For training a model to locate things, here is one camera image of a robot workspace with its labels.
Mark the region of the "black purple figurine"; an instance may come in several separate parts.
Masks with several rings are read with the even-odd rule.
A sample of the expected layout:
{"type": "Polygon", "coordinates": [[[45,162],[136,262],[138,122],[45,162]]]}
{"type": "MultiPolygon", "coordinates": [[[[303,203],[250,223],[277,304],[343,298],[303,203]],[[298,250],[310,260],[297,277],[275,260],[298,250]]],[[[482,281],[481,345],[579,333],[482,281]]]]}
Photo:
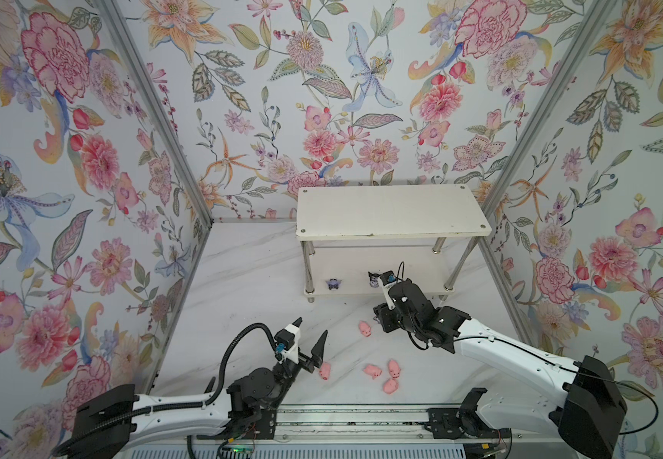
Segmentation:
{"type": "Polygon", "coordinates": [[[336,291],[340,288],[341,286],[341,280],[337,278],[332,278],[327,280],[327,288],[330,291],[336,291]]]}
{"type": "Polygon", "coordinates": [[[379,277],[380,277],[379,273],[369,272],[368,277],[369,277],[369,285],[371,286],[371,288],[378,288],[379,287],[379,277]]]}

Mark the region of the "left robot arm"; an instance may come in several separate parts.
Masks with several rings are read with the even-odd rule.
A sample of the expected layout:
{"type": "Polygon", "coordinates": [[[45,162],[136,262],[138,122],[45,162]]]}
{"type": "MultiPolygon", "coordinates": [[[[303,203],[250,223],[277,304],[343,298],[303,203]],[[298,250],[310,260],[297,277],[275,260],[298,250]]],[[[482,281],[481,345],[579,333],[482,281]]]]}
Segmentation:
{"type": "Polygon", "coordinates": [[[151,396],[137,393],[134,384],[122,384],[87,401],[76,411],[71,437],[52,449],[52,457],[113,458],[124,449],[178,437],[226,444],[245,437],[273,439],[278,410],[299,374],[314,372],[324,361],[327,335],[305,354],[299,346],[300,325],[293,321],[276,334],[260,322],[245,327],[227,346],[218,377],[199,395],[151,396]],[[228,384],[230,357],[255,330],[266,336],[276,363],[228,384]]]}

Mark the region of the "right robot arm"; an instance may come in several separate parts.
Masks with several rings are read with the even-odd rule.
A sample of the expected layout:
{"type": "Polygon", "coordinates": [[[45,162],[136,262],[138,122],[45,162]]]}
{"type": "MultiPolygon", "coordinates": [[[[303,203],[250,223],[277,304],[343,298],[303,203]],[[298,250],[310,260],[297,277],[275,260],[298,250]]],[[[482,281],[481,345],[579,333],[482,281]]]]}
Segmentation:
{"type": "Polygon", "coordinates": [[[373,311],[384,332],[403,330],[422,350],[461,354],[534,391],[507,396],[474,387],[456,411],[431,411],[434,432],[452,430],[457,438],[514,430],[556,434],[587,458],[613,456],[627,405],[603,361],[574,361],[513,340],[459,309],[434,306],[417,284],[391,272],[379,275],[376,285],[385,301],[373,311]]]}

